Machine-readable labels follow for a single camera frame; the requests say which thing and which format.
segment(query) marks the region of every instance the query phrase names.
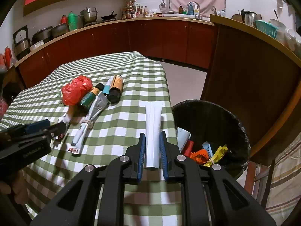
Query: human hand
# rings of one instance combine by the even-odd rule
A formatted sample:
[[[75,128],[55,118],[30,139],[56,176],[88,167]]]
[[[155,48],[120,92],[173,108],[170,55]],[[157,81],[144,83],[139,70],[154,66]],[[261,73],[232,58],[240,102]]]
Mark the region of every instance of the human hand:
[[[11,193],[11,190],[15,193],[14,198],[17,204],[24,205],[27,203],[28,193],[22,171],[17,172],[11,187],[7,183],[0,181],[0,192],[2,194],[8,195]]]

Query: green checkered tablecloth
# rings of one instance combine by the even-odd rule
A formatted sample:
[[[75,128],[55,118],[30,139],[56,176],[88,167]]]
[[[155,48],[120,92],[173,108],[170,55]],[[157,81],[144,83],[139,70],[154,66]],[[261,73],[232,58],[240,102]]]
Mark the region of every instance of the green checkered tablecloth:
[[[81,74],[89,77],[93,85],[105,84],[112,75],[122,75],[121,100],[97,118],[93,129],[87,132],[80,157],[67,151],[82,118],[75,116],[63,141],[52,143],[50,154],[24,168],[30,198],[27,207],[32,215],[85,165],[107,165],[124,155],[128,146],[137,144],[140,133],[145,133],[145,105],[149,101],[163,101],[161,129],[170,143],[177,144],[164,69],[138,52],[97,56],[60,66],[16,97],[0,121],[1,129],[43,119],[53,124],[67,111],[60,103],[61,87]],[[144,170],[138,186],[125,186],[124,214],[125,225],[181,225],[179,185],[165,183],[162,169]]]

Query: teal basket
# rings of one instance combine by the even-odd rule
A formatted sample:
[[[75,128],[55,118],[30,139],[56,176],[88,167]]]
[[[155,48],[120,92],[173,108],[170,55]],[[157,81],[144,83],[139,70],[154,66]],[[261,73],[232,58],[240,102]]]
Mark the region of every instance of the teal basket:
[[[263,20],[256,20],[255,23],[258,30],[276,39],[277,30],[279,29],[277,26]]]

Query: black cap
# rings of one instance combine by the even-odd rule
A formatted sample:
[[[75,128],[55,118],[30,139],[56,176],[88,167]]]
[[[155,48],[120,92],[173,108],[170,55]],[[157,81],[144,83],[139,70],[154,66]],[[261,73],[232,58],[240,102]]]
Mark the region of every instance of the black cap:
[[[112,103],[118,103],[121,97],[121,92],[115,89],[111,89],[109,95],[107,96],[108,100]]]
[[[104,85],[103,85],[102,83],[98,83],[98,84],[96,85],[96,88],[98,88],[99,91],[102,91],[102,90],[104,89]]]

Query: floor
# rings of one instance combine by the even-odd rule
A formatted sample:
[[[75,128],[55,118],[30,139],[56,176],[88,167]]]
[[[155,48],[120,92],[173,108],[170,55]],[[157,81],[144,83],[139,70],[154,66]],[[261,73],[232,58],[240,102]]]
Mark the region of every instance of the floor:
[[[187,99],[200,99],[205,83],[206,72],[182,67],[171,63],[160,63],[166,73],[171,106]],[[237,179],[244,186],[247,169]]]

